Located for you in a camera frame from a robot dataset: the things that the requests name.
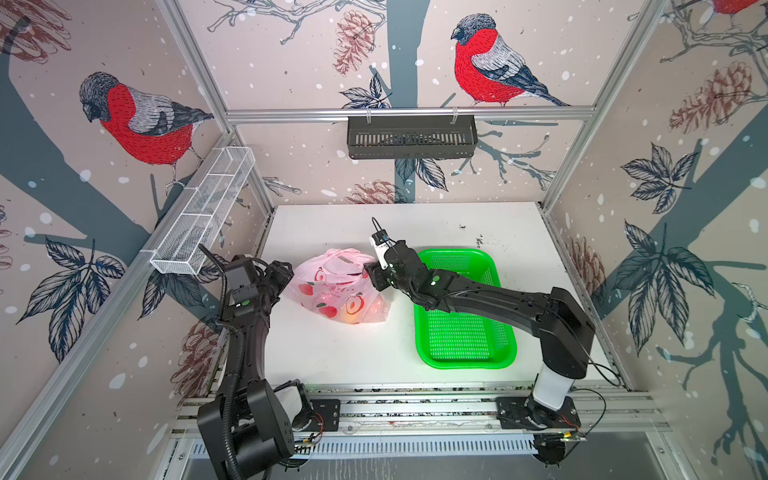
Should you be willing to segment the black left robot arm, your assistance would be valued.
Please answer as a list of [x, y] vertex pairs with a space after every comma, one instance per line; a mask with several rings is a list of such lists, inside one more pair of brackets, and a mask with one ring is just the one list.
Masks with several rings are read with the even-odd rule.
[[292, 277], [287, 262], [242, 255], [222, 267], [217, 324], [227, 331], [231, 345], [216, 396], [197, 414], [218, 479], [266, 475], [294, 453], [291, 421], [265, 374], [271, 311]]

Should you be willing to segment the pink plastic bag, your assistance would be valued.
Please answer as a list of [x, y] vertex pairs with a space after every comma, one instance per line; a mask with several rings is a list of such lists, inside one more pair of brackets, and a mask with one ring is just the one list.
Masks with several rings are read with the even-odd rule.
[[356, 249], [328, 249], [293, 269], [294, 276], [284, 296], [324, 318], [345, 323], [348, 297], [361, 295], [365, 301], [359, 323], [381, 323], [389, 314], [390, 302], [377, 291], [364, 271], [374, 257]]

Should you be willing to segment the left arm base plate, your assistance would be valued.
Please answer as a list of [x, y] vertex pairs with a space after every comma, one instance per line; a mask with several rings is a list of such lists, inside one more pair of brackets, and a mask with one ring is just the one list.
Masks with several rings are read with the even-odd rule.
[[341, 416], [338, 399], [310, 399], [292, 422], [295, 432], [337, 432]]

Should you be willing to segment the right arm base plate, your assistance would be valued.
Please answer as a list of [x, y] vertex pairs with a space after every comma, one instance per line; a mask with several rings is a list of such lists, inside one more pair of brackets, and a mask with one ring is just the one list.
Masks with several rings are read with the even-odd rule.
[[497, 397], [497, 419], [503, 429], [528, 431], [580, 430], [581, 422], [570, 396], [559, 410], [539, 405], [532, 396]]

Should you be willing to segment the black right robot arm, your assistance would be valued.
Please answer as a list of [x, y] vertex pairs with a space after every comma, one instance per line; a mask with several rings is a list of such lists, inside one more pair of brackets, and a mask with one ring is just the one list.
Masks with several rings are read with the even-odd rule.
[[456, 272], [430, 269], [405, 241], [384, 232], [370, 237], [377, 259], [365, 265], [374, 288], [393, 287], [426, 311], [472, 314], [539, 339], [542, 366], [528, 400], [531, 413], [556, 413], [577, 380], [586, 377], [595, 325], [567, 290], [510, 290]]

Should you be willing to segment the orange fruit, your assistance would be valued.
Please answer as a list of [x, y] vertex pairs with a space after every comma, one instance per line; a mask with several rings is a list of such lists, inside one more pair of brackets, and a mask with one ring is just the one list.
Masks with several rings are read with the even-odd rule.
[[345, 302], [342, 319], [348, 324], [359, 323], [364, 308], [365, 301], [361, 295], [350, 296]]

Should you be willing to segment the green plastic perforated basket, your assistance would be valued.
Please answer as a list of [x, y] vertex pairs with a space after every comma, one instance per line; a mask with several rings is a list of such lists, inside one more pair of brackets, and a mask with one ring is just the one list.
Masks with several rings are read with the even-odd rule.
[[[454, 271], [473, 281], [500, 285], [494, 260], [477, 249], [428, 249], [419, 253], [431, 269]], [[416, 350], [440, 369], [504, 369], [517, 357], [513, 328], [478, 315], [414, 308]]]

